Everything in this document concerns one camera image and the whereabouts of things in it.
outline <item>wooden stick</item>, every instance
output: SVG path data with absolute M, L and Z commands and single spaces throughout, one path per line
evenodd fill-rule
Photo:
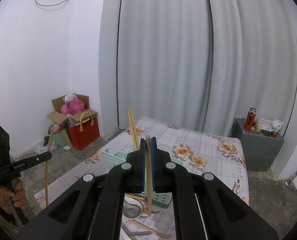
M 133 114 L 133 109 L 130 109 L 130 118 L 132 121 L 132 127 L 134 130 L 134 138 L 135 138 L 135 142 L 136 142 L 136 147 L 137 147 L 137 151 L 139 150 L 139 143 L 138 143 L 138 137 L 137 137 L 137 130 L 136 130 L 136 126 L 135 126 L 135 121 L 134 121 L 134 114 Z
M 144 228 L 144 229 L 146 229 L 147 231 L 152 232 L 153 234 L 156 234 L 156 235 L 158 235 L 158 236 L 162 236 L 162 237 L 164 237 L 164 238 L 166 238 L 166 239 L 170 239 L 170 236 L 164 235 L 164 234 L 162 234 L 162 233 L 160 233 L 160 232 L 158 232 L 158 231 L 156 231 L 156 230 L 154 230 L 154 229 L 151 229 L 151 228 L 149 228 L 149 227 L 147 227 L 147 226 L 141 224 L 140 222 L 137 222 L 137 221 L 134 220 L 134 219 L 131 219 L 130 221 L 133 222 L 135 225 L 138 225 L 139 227 Z
M 152 215 L 152 160 L 151 160 L 151 138 L 146 135 L 146 197 L 148 216 Z
M 138 149 L 137 149 L 137 146 L 136 146 L 135 135 L 134 135 L 133 127 L 132 127 L 132 119 L 130 117 L 130 111 L 128 111 L 127 113 L 129 115 L 129 120 L 130 120 L 130 133 L 132 135 L 134 149 L 135 149 L 135 151 L 137 151 Z
M 53 122 L 52 129 L 50 131 L 49 143 L 48 143 L 48 146 L 47 146 L 47 151 L 49 151 L 49 152 L 50 152 L 50 147 L 52 146 L 52 142 L 53 142 L 54 126 L 55 126 L 55 123 Z M 49 161 L 46 161 L 45 162 L 45 185 L 44 185 L 45 186 L 46 206 L 49 205 L 49 202 L 48 202 L 48 166 L 49 166 Z
M 125 197 L 130 197 L 130 198 L 146 201 L 146 198 L 144 198 L 144 197 L 138 197 L 138 196 L 130 195 L 130 194 L 127 194 L 127 193 L 125 193 Z

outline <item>flower pattern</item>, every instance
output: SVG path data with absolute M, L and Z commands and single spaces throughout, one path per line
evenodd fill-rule
M 43 197 L 43 196 L 35 197 L 35 200 L 37 201 L 37 203 L 39 204 L 39 206 L 40 206 L 42 209 L 46 208 L 46 200 L 45 200 L 45 197 Z
M 132 134 L 130 128 L 127 130 L 128 134 Z M 137 136 L 141 135 L 144 132 L 144 129 L 142 127 L 136 127 Z
M 199 169 L 202 169 L 207 164 L 207 161 L 201 156 L 191 157 L 190 164 L 194 165 L 195 167 L 197 166 Z
M 102 156 L 104 153 L 102 150 L 98 150 L 94 152 L 92 155 L 88 156 L 85 162 L 87 163 L 98 163 L 101 159 L 99 158 Z
M 248 199 L 246 197 L 242 197 L 242 200 L 247 204 L 250 205 L 250 202 L 248 201 Z
M 245 161 L 245 157 L 244 157 L 244 155 L 239 156 L 239 157 L 234 156 L 234 157 L 232 157 L 232 159 L 235 160 L 235 161 L 238 162 L 238 163 L 243 164 L 243 166 L 246 168 L 246 161 Z
M 217 140 L 221 140 L 221 137 L 218 137 L 216 135 L 212 135 L 212 139 L 217 139 Z
M 187 160 L 189 157 L 192 158 L 195 155 L 192 148 L 185 143 L 181 143 L 179 146 L 175 145 L 173 152 L 176 158 L 181 158 L 182 160 Z
M 240 193 L 240 180 L 237 179 L 237 182 L 234 181 L 234 186 L 232 187 L 232 191 L 238 195 Z
M 176 129 L 176 130 L 179 129 L 178 126 L 176 126 L 176 125 L 172 125 L 172 124 L 170 124 L 170 123 L 169 123 L 167 126 L 168 126 L 169 128 Z
M 218 150 L 223 152 L 223 155 L 225 157 L 233 156 L 235 153 L 237 153 L 237 148 L 234 144 L 230 144 L 226 141 L 221 141 L 217 147 Z

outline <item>gray box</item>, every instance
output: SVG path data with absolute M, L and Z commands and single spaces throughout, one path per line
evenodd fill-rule
M 284 138 L 279 133 L 274 138 L 262 132 L 245 130 L 244 123 L 245 119 L 235 118 L 231 137 L 238 138 L 242 143 L 247 170 L 268 171 L 284 143 Z

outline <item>pink plastic bag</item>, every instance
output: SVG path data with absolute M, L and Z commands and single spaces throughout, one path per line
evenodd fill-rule
M 79 112 L 82 112 L 85 110 L 85 103 L 78 99 L 75 98 L 73 101 L 69 102 L 66 105 L 63 105 L 61 107 L 61 113 L 62 114 L 77 114 Z

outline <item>human hand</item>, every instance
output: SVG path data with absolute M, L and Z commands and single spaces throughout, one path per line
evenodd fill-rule
M 17 190 L 17 192 L 16 192 L 16 194 L 14 194 L 14 192 L 12 192 L 7 187 L 0 186 L 0 207 L 7 214 L 11 214 L 12 211 L 7 204 L 6 197 L 10 197 L 12 199 L 15 207 L 20 207 L 21 209 L 27 208 L 27 200 L 26 200 L 26 196 L 25 196 L 25 190 L 23 187 L 23 183 L 20 180 L 18 180 L 18 183 L 16 184 L 16 190 Z

